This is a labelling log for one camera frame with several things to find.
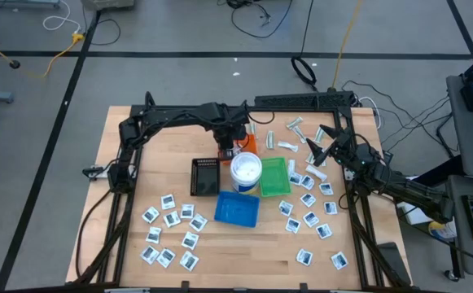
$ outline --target white cable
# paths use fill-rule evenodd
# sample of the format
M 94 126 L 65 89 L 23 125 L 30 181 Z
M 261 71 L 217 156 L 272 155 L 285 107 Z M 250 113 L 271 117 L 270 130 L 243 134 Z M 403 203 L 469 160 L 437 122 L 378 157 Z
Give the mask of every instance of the white cable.
M 66 7 L 67 7 L 67 9 L 68 9 L 68 15 L 66 15 L 66 17 L 56 16 L 56 15 L 48 16 L 48 17 L 46 17 L 46 18 L 42 21 L 42 26 L 43 26 L 44 28 L 46 28 L 47 30 L 56 30 L 56 29 L 59 29 L 60 27 L 62 27 L 63 24 L 68 21 L 68 22 L 71 22 L 71 23 L 74 23 L 74 24 L 77 25 L 77 30 L 75 31 L 75 33 L 79 33 L 79 32 L 81 31 L 81 25 L 80 25 L 78 22 L 76 22 L 75 20 L 69 20 L 69 19 L 68 19 L 68 17 L 70 17 L 70 14 L 72 13 L 72 12 L 70 11 L 70 6 L 69 6 L 64 0 L 60 0 L 60 1 L 61 1 L 64 5 L 66 5 Z M 51 20 L 51 19 L 62 20 L 62 21 L 61 21 L 61 23 L 60 23 L 59 25 L 57 25 L 56 27 L 54 27 L 54 28 L 48 28 L 48 27 L 46 26 L 46 22 L 47 22 L 47 20 Z
M 359 98 L 359 102 L 364 100 L 364 99 L 367 99 L 367 100 L 371 101 L 372 104 L 374 104 L 375 112 L 377 112 L 377 119 L 379 121 L 379 124 L 377 125 L 377 129 L 380 129 L 381 128 L 381 115 L 379 114 L 379 109 L 377 108 L 377 105 L 375 104 L 374 100 L 370 97 Z

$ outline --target blue tray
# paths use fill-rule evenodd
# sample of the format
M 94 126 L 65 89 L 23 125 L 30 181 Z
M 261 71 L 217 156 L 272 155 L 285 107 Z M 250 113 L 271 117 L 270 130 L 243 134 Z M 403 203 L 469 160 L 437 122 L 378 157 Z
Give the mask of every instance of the blue tray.
M 214 221 L 254 228 L 258 222 L 259 207 L 260 198 L 256 196 L 221 191 Z

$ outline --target white plastic cup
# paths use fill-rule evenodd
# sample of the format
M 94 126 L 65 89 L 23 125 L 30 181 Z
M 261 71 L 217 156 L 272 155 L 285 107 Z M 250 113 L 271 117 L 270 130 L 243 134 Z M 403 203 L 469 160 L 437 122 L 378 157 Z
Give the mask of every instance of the white plastic cup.
M 233 188 L 238 193 L 249 195 L 258 187 L 261 176 L 261 160 L 251 152 L 241 152 L 230 162 Z

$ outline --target black container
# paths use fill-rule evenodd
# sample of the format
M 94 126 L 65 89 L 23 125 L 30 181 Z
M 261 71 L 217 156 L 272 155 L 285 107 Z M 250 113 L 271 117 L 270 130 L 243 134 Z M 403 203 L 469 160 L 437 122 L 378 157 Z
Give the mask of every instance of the black container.
M 220 193 L 220 160 L 193 159 L 191 164 L 191 196 Z

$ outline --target desk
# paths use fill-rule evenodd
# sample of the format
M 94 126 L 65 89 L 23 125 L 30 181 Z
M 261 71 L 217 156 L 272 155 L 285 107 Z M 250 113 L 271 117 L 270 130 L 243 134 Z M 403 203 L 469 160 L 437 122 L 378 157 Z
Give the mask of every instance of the desk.
M 461 154 L 415 179 L 415 181 L 427 186 L 444 182 L 449 175 L 473 176 L 473 112 L 467 110 L 460 92 L 464 86 L 462 78 L 448 77 L 446 78 L 446 84 Z
M 106 164 L 116 157 L 119 146 L 118 124 L 128 117 L 129 111 L 130 107 L 110 107 L 97 164 Z M 270 119 L 269 112 L 253 112 L 252 116 L 257 120 Z M 295 159 L 296 171 L 306 174 L 305 159 L 309 148 L 306 144 L 301 144 L 298 137 L 285 127 L 297 116 L 303 117 L 300 128 L 308 137 L 315 135 L 319 124 L 334 125 L 332 114 L 277 112 L 273 123 L 257 126 L 257 144 L 260 157 L 285 156 L 286 159 Z M 363 134 L 373 147 L 381 149 L 371 109 L 353 109 L 353 123 L 357 133 Z M 282 140 L 297 144 L 300 150 L 297 153 L 278 147 L 266 150 L 265 136 L 268 130 L 275 132 L 276 143 Z M 331 139 L 325 136 L 322 145 L 328 146 L 330 143 Z M 341 167 L 334 160 L 329 159 L 326 167 L 320 167 L 328 175 L 328 182 L 332 184 L 335 192 L 333 196 L 322 195 L 315 186 L 312 194 L 317 198 L 317 202 L 312 208 L 306 208 L 301 203 L 300 196 L 306 193 L 306 190 L 300 186 L 293 186 L 292 193 L 288 196 L 262 198 L 258 225 L 255 229 L 249 229 L 215 222 L 213 216 L 217 204 L 216 197 L 189 196 L 191 159 L 213 157 L 216 153 L 217 145 L 212 139 L 212 133 L 205 132 L 199 126 L 163 129 L 144 146 L 120 278 L 121 286 L 180 287 L 181 281 L 187 280 L 194 288 L 299 289 L 302 282 L 307 283 L 310 289 L 361 288 L 348 214 L 340 209 L 338 215 L 328 216 L 322 208 L 324 201 L 337 202 L 344 192 Z M 231 190 L 228 174 L 228 167 L 223 166 L 221 188 Z M 107 189 L 106 181 L 90 183 L 83 216 Z M 183 203 L 194 203 L 195 212 L 209 220 L 199 233 L 199 243 L 193 251 L 200 261 L 192 273 L 181 267 L 179 260 L 186 250 L 181 246 L 185 232 L 194 231 L 187 223 L 168 229 L 162 220 L 162 215 L 172 210 L 162 211 L 160 196 L 169 193 L 174 194 L 178 210 Z M 285 230 L 287 218 L 278 210 L 282 199 L 295 206 L 291 216 L 301 221 L 298 234 Z M 369 201 L 378 243 L 395 242 L 409 271 L 393 203 L 378 196 L 370 196 Z M 81 245 L 81 270 L 94 259 L 103 245 L 111 204 L 112 197 L 94 211 L 85 227 Z M 150 206 L 156 207 L 160 212 L 153 225 L 163 229 L 160 245 L 152 246 L 158 250 L 167 247 L 177 254 L 167 269 L 156 262 L 150 266 L 139 256 L 147 247 L 145 237 L 150 227 L 142 219 L 142 213 Z M 303 222 L 302 216 L 310 210 L 319 217 L 319 224 L 330 225 L 333 236 L 321 240 L 315 233 L 315 227 L 310 229 Z M 296 254 L 301 248 L 314 254 L 313 263 L 309 267 L 296 262 Z M 335 269 L 330 259 L 338 251 L 342 251 L 349 261 L 348 266 L 340 271 Z M 363 251 L 366 254 L 369 283 L 374 285 L 370 254 L 364 246 Z M 112 279 L 115 259 L 116 249 L 113 248 L 106 281 Z M 68 281 L 76 278 L 74 268 L 75 252 L 68 269 Z
M 446 189 L 455 202 L 455 226 L 457 228 L 458 246 L 464 251 L 473 253 L 473 236 L 471 235 L 470 224 L 467 221 L 466 211 L 461 201 L 461 196 L 473 195 L 473 178 L 450 176 L 446 183 Z M 452 257 L 452 261 L 453 270 L 455 270 L 455 267 L 458 267 L 457 277 L 463 277 L 463 270 L 473 274 L 472 258 L 458 254 L 457 258 Z

